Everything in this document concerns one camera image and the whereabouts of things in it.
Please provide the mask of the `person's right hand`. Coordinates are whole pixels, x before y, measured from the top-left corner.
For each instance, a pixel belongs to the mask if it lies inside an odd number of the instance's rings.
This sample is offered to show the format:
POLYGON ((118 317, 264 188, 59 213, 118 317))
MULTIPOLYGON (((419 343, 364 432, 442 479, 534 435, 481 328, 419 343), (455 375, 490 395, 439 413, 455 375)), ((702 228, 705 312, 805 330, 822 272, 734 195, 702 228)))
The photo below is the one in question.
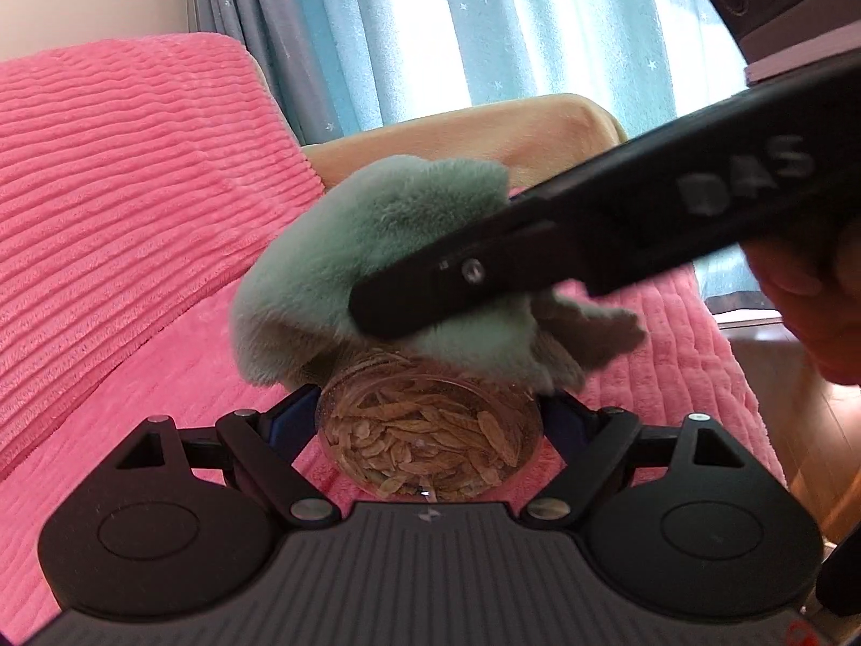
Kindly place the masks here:
POLYGON ((743 243, 742 250, 762 292, 818 373, 838 385, 858 385, 859 224, 824 247, 775 238, 743 243))

